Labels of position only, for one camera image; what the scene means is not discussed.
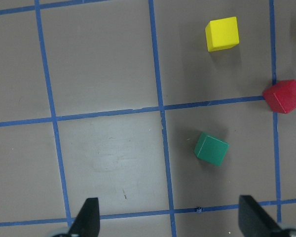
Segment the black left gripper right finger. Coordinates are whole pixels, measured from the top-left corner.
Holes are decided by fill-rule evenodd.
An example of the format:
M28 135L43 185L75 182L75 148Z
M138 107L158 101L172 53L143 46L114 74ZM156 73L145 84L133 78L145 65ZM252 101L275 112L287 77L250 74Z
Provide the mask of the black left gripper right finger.
M238 226L244 237L281 237L282 229L250 195L239 197Z

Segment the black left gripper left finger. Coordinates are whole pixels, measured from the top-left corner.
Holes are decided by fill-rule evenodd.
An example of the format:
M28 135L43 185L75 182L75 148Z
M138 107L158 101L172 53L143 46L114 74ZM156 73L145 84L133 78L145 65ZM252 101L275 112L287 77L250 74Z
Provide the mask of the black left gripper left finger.
M69 237L97 237L100 232L100 211L97 197L87 198L67 232Z

